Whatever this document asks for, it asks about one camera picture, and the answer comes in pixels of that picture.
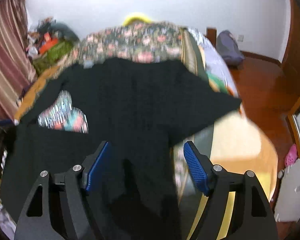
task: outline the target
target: pink slipper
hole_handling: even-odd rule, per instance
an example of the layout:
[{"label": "pink slipper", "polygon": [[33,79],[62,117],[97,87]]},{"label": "pink slipper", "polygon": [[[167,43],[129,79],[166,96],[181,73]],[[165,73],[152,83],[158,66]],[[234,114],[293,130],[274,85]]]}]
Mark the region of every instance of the pink slipper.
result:
[{"label": "pink slipper", "polygon": [[284,166],[288,167],[296,162],[298,159],[297,146],[293,144],[284,159]]}]

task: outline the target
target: wooden door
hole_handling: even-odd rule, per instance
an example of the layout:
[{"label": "wooden door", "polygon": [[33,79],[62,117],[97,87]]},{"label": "wooden door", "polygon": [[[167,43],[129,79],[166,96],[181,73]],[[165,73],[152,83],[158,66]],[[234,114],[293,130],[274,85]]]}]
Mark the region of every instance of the wooden door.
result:
[{"label": "wooden door", "polygon": [[300,95],[300,8],[295,0],[290,2],[290,34],[281,66],[293,85],[291,89]]}]

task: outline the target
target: white wall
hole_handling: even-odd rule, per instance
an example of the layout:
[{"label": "white wall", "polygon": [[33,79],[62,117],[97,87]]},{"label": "white wall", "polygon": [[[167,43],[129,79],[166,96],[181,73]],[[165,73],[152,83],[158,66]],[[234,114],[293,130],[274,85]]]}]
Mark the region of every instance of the white wall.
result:
[{"label": "white wall", "polygon": [[291,21],[291,4],[290,0],[285,0],[286,3],[286,17],[285,17],[285,27],[284,27],[284,33],[283,33],[283,39],[281,44],[281,50],[279,53],[279,61],[282,62],[284,53],[286,51],[289,33],[290,33],[290,21]]},{"label": "white wall", "polygon": [[241,50],[281,59],[286,43],[286,0],[26,0],[33,23],[53,16],[68,24],[80,38],[100,29],[120,25],[133,12],[151,19],[218,32],[244,35]]}]

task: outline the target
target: electrical outlet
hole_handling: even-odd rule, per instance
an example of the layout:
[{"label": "electrical outlet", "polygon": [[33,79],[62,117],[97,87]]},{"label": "electrical outlet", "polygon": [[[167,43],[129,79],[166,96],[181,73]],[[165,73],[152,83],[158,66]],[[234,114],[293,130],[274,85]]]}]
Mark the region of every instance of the electrical outlet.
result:
[{"label": "electrical outlet", "polygon": [[242,42],[243,41],[243,34],[238,35],[238,41]]}]

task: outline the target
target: green bag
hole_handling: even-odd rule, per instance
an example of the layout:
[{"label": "green bag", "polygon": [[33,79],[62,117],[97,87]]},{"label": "green bag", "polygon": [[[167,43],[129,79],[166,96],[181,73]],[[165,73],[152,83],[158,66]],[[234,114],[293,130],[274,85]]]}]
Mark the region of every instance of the green bag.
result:
[{"label": "green bag", "polygon": [[53,66],[64,55],[68,54],[73,48],[70,41],[60,41],[58,44],[48,49],[40,58],[34,59],[32,65],[40,76],[46,69]]}]

